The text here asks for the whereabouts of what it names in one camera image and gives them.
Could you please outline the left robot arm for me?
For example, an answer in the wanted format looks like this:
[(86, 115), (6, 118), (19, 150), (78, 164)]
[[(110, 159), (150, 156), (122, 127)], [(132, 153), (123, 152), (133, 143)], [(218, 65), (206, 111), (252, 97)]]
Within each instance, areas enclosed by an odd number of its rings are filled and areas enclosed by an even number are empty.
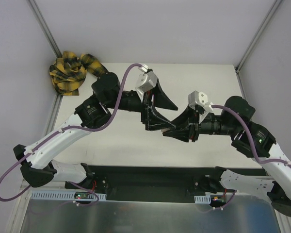
[(58, 129), (35, 144), (14, 147), (14, 154), (21, 163), (21, 174), (31, 187), (60, 181), (65, 182), (66, 187), (77, 184), (83, 189), (93, 188), (94, 176), (86, 163), (65, 164), (56, 161), (55, 157), (79, 139), (106, 128), (114, 119), (110, 109), (140, 113), (147, 131), (175, 128), (156, 110), (176, 111), (178, 107), (163, 92), (152, 70), (140, 75), (135, 90), (125, 91), (113, 72), (102, 74), (92, 84), (92, 90), (92, 95), (76, 107)]

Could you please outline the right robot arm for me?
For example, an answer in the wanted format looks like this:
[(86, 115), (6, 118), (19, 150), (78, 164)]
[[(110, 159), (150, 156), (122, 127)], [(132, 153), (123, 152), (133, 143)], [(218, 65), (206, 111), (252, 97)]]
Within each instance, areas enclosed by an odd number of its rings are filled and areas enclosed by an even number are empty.
[(190, 102), (172, 121), (175, 128), (163, 130), (162, 134), (183, 142), (195, 142), (201, 134), (230, 136), (232, 147), (259, 164), (271, 178), (258, 179), (217, 166), (209, 176), (200, 178), (197, 186), (211, 193), (222, 189), (241, 191), (291, 217), (291, 161), (275, 137), (251, 120), (254, 113), (255, 108), (239, 96), (230, 97), (224, 106), (202, 99)]

